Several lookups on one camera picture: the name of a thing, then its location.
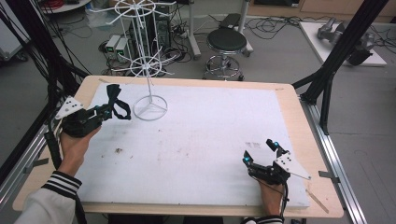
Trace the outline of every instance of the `striped sleeve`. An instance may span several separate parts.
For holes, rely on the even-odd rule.
[[[282,224],[283,218],[280,216],[261,217],[256,219],[257,224]]]
[[[66,198],[75,200],[77,190],[80,186],[81,181],[75,179],[73,176],[66,175],[59,171],[54,171],[47,183],[41,188],[52,190]]]
[[[284,219],[280,216],[248,217],[241,224],[282,224]]]

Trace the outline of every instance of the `gray floor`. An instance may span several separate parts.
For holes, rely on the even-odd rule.
[[[81,11],[62,14],[60,22],[78,21]],[[201,18],[198,24],[211,20]],[[65,35],[68,47],[93,73],[106,69],[106,61],[98,46],[112,34],[120,34],[120,23],[114,27],[92,29],[86,20],[68,27]],[[238,55],[245,81],[293,83],[320,68],[320,61],[301,30],[285,27],[272,40],[261,40],[245,31],[254,48],[250,57]],[[392,27],[391,36],[396,36]],[[202,58],[166,67],[174,78],[201,79],[205,61],[214,54],[205,44],[205,36],[197,36]],[[329,116],[329,132],[355,191],[368,223],[396,223],[396,69],[395,54],[375,48],[388,63],[385,67],[342,66],[333,81]],[[297,90],[304,92],[306,87]],[[46,102],[46,83],[32,62],[10,62],[0,67],[0,164],[18,144]],[[0,212],[2,223],[12,223],[19,215],[11,208],[12,198]],[[90,223],[106,223],[101,215],[88,215]],[[228,218],[226,223],[237,223]],[[181,217],[171,217],[167,223],[180,223]],[[347,215],[341,219],[309,218],[308,223],[350,223]]]

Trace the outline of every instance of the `table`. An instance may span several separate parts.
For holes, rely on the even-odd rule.
[[[289,84],[224,82],[212,80],[193,80],[175,78],[155,78],[155,85],[183,86],[183,87],[214,87],[234,89],[255,89],[274,91],[287,125],[288,135],[295,150],[296,158],[304,166],[312,180],[304,181],[310,206],[305,209],[286,209],[286,217],[341,217],[342,206],[328,178],[318,176],[318,171],[326,171],[326,166],[318,151],[304,111],[300,105],[294,88]],[[97,87],[103,83],[130,83],[130,77],[86,77],[76,99],[85,106],[89,105]],[[134,83],[146,83],[144,78],[137,78]],[[40,158],[48,158],[45,150]],[[16,200],[13,208],[22,210],[26,196],[40,188],[52,173],[52,165],[46,164],[34,168]],[[161,214],[161,215],[201,215],[201,216],[234,216],[259,217],[262,216],[260,206],[226,206],[226,205],[169,205],[169,204],[133,204],[133,203],[83,203],[86,212],[93,213],[129,213],[129,214]]]

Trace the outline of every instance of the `hand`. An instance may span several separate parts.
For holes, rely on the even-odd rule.
[[[100,128],[93,130],[82,138],[74,138],[67,133],[61,133],[61,147],[64,159],[58,171],[70,176],[74,176],[77,173],[79,167],[84,162],[84,155],[91,138],[99,132]]]
[[[258,179],[262,191],[262,206],[267,216],[280,215],[280,203],[283,198],[283,185],[269,185],[265,181]]]

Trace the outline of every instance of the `black chair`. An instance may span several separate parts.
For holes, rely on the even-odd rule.
[[[229,55],[242,53],[247,45],[245,37],[234,29],[220,28],[207,36],[207,45],[218,52],[219,55],[211,57],[206,62],[206,75],[211,74],[227,80],[229,77],[238,76],[239,81],[244,80],[239,63]]]

